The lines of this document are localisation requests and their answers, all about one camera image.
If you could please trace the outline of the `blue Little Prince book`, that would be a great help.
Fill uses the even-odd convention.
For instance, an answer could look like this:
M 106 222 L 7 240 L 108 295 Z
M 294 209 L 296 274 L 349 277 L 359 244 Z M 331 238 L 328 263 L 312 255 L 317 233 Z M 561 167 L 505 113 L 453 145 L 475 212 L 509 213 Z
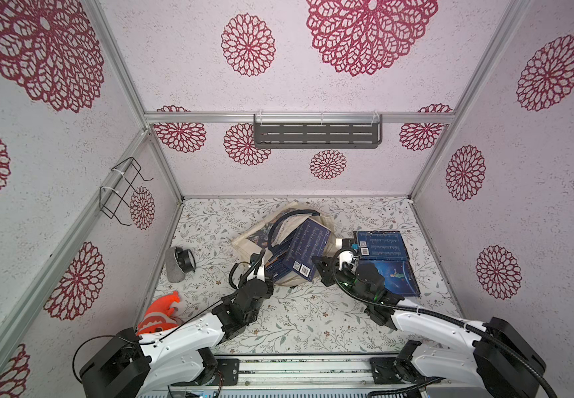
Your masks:
M 408 260 L 375 260 L 387 290 L 403 297 L 420 297 L 421 292 Z

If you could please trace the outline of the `blue book with barcode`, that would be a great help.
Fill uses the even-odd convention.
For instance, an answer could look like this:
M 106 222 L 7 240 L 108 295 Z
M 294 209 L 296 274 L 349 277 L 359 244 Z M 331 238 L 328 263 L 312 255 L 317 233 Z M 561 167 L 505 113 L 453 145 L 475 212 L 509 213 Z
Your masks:
M 399 231 L 354 232 L 360 256 L 365 260 L 409 260 Z

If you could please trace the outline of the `stack of blue books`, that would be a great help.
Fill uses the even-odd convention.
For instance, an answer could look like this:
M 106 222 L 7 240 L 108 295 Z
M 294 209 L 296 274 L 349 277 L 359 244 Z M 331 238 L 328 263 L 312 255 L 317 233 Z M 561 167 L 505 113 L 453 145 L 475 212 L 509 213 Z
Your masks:
M 289 250 L 280 250 L 273 255 L 265 265 L 265 277 L 273 282 L 285 278 L 290 273 L 290 267 L 286 264 Z

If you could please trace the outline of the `cream canvas tote bag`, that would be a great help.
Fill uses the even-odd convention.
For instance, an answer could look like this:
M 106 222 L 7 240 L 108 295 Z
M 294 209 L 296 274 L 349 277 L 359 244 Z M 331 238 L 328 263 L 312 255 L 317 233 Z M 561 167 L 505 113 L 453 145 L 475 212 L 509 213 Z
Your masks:
M 237 237 L 233 242 L 233 248 L 238 252 L 242 260 L 250 260 L 253 254 L 265 251 L 264 265 L 280 250 L 288 249 L 295 230 L 308 218 L 322 224 L 331 230 L 331 236 L 322 256 L 332 255 L 335 247 L 336 236 L 334 234 L 333 220 L 322 212 L 308 208 L 298 202 L 292 202 L 274 214 L 268 216 L 263 222 L 252 227 L 248 232 Z M 275 285 L 294 287 L 301 285 L 307 280 L 296 274 L 289 274 L 285 278 L 274 282 Z

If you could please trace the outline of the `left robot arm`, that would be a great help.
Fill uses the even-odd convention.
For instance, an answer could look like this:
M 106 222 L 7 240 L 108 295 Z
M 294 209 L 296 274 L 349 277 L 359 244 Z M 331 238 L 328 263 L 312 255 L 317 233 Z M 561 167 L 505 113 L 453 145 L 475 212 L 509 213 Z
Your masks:
M 126 328 L 79 371 L 87 397 L 138 397 L 174 384 L 200 386 L 217 371 L 212 348 L 241 334 L 257 321 L 274 284 L 265 277 L 265 252 L 251 256 L 251 266 L 237 289 L 187 323 L 169 331 L 137 335 Z

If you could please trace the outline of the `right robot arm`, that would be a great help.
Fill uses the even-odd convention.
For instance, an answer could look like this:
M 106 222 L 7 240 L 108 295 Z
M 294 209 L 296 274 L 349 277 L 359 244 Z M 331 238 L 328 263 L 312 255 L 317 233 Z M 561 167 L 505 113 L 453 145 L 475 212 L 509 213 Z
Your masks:
M 312 261 L 323 284 L 337 286 L 363 303 L 374 323 L 415 334 L 392 359 L 374 361 L 374 381 L 399 383 L 398 389 L 371 391 L 369 396 L 410 396 L 443 381 L 483 388 L 492 397 L 554 397 L 545 379 L 545 361 L 516 329 L 501 318 L 489 322 L 454 318 L 387 290 L 373 263 L 352 262 L 357 252 L 343 247 L 334 256 Z

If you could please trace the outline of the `red toy figure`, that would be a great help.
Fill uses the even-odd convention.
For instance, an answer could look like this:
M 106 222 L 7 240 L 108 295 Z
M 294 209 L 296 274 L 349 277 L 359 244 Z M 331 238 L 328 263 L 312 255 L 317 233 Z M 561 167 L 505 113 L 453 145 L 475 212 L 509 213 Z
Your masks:
M 136 334 L 163 332 L 179 325 L 176 315 L 181 303 L 179 292 L 157 298 L 147 309 L 144 319 L 138 324 Z

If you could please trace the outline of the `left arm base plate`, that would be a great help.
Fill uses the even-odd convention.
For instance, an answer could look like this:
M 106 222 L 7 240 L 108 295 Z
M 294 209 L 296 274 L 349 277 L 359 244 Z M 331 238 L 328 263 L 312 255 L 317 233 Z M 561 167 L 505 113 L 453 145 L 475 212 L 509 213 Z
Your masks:
M 238 358 L 217 358 L 215 365 L 206 366 L 195 380 L 174 383 L 174 386 L 236 386 L 240 364 Z

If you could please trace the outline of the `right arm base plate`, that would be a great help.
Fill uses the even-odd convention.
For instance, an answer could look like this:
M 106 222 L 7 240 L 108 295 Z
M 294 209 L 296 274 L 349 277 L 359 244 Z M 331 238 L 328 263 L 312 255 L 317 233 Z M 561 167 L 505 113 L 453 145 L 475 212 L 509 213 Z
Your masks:
M 442 378 L 423 376 L 412 364 L 413 355 L 399 354 L 395 357 L 371 358 L 369 365 L 373 381 L 384 384 L 421 384 L 441 382 Z

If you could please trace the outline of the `aluminium rail frame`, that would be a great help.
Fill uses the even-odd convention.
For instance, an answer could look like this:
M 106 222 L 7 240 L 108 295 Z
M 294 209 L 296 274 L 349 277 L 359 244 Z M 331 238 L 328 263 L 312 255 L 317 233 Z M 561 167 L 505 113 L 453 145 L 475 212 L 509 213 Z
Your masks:
M 380 384 L 371 361 L 386 354 L 220 355 L 218 374 L 204 386 L 161 387 L 147 397 L 366 397 L 398 391 L 409 382 Z

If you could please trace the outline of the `grey slotted wall shelf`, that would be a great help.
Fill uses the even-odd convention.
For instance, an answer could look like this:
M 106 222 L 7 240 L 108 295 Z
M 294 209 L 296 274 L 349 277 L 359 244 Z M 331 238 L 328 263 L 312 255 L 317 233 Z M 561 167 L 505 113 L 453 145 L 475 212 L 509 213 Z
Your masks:
M 257 149 L 376 149 L 383 142 L 377 115 L 366 123 L 265 122 L 254 115 L 252 137 Z

